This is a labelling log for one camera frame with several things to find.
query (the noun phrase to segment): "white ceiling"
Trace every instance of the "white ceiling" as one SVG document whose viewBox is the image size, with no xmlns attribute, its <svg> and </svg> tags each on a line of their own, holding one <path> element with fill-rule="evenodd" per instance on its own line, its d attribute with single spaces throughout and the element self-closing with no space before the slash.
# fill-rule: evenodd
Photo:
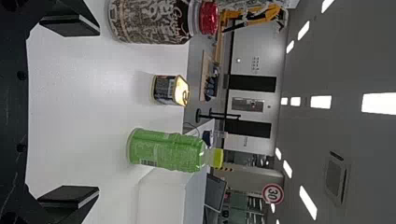
<svg viewBox="0 0 396 224">
<path fill-rule="evenodd" d="M 396 1 L 335 0 L 324 14 L 321 3 L 302 0 L 290 13 L 288 43 L 296 43 L 282 96 L 300 96 L 302 106 L 281 108 L 277 146 L 293 177 L 285 177 L 285 201 L 268 224 L 396 223 L 396 116 L 361 113 L 364 93 L 396 92 Z M 310 30 L 297 41 L 307 20 Z M 332 109 L 309 108 L 311 95 L 332 95 Z M 324 192 L 330 150 L 351 165 L 342 208 Z M 280 161 L 276 169 L 283 170 Z M 301 185 L 318 207 L 316 221 L 300 200 Z"/>
</svg>

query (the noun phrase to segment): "speed limit sign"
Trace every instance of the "speed limit sign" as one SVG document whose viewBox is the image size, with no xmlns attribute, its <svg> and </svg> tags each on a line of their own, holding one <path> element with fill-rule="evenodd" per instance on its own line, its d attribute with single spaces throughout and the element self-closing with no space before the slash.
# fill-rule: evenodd
<svg viewBox="0 0 396 224">
<path fill-rule="evenodd" d="M 280 204 L 283 202 L 285 194 L 279 185 L 269 184 L 262 190 L 262 197 L 268 203 Z"/>
</svg>

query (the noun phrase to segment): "ceiling light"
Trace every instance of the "ceiling light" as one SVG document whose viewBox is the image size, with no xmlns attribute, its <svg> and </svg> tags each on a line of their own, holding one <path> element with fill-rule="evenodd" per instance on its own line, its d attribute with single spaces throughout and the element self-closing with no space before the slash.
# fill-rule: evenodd
<svg viewBox="0 0 396 224">
<path fill-rule="evenodd" d="M 289 103 L 289 98 L 288 97 L 283 97 L 281 100 L 280 100 L 280 104 L 281 105 L 287 105 Z"/>
<path fill-rule="evenodd" d="M 320 109 L 332 108 L 332 97 L 331 96 L 312 96 L 311 107 Z"/>
<path fill-rule="evenodd" d="M 308 209 L 309 214 L 311 214 L 311 217 L 314 220 L 317 220 L 318 209 L 303 186 L 300 186 L 300 198 L 303 200 L 303 203 L 305 204 L 306 209 Z"/>
<path fill-rule="evenodd" d="M 291 169 L 291 167 L 287 161 L 283 161 L 283 169 L 285 170 L 288 177 L 291 179 L 291 177 L 293 175 L 293 170 Z"/>
<path fill-rule="evenodd" d="M 298 40 L 301 40 L 305 36 L 305 34 L 309 31 L 309 24 L 310 21 L 307 21 L 303 26 L 303 28 L 301 28 L 300 32 L 298 33 Z"/>
<path fill-rule="evenodd" d="M 361 112 L 396 115 L 396 92 L 364 94 Z"/>
<path fill-rule="evenodd" d="M 275 205 L 273 203 L 271 203 L 271 210 L 273 213 L 275 212 Z"/>
<path fill-rule="evenodd" d="M 324 13 L 327 10 L 327 8 L 329 8 L 332 5 L 333 2 L 334 0 L 324 0 L 322 3 L 322 13 Z"/>
<path fill-rule="evenodd" d="M 290 53 L 292 49 L 294 49 L 294 40 L 291 40 L 291 42 L 288 44 L 288 47 L 286 48 L 286 53 Z"/>
<path fill-rule="evenodd" d="M 282 153 L 280 152 L 279 148 L 275 149 L 275 154 L 278 160 L 282 160 Z"/>
<path fill-rule="evenodd" d="M 292 105 L 292 106 L 300 106 L 301 105 L 301 97 L 291 97 L 290 105 Z"/>
</svg>

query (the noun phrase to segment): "white table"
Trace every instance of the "white table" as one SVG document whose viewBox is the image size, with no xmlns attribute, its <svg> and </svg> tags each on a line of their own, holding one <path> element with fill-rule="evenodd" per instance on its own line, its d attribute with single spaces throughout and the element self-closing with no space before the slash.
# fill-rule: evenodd
<svg viewBox="0 0 396 224">
<path fill-rule="evenodd" d="M 215 120 L 198 127 L 199 133 L 215 130 Z M 189 135 L 197 136 L 192 130 Z M 137 224 L 202 224 L 205 205 L 206 166 L 195 174 L 154 168 L 139 183 Z"/>
<path fill-rule="evenodd" d="M 28 40 L 30 122 L 27 184 L 38 197 L 61 185 L 100 188 L 85 224 L 131 224 L 137 183 L 151 169 L 131 165 L 133 128 L 181 133 L 182 107 L 149 97 L 156 75 L 187 73 L 189 45 L 126 45 L 113 39 L 106 0 L 85 0 L 99 37 L 63 38 L 37 26 Z"/>
</svg>

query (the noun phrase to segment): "green plastic bottle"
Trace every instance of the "green plastic bottle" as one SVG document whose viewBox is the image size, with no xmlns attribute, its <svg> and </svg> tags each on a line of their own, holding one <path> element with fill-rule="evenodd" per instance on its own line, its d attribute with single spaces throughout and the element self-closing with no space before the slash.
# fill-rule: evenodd
<svg viewBox="0 0 396 224">
<path fill-rule="evenodd" d="M 127 157 L 132 164 L 194 173 L 206 165 L 220 168 L 223 150 L 206 149 L 195 136 L 135 129 L 128 138 Z"/>
</svg>

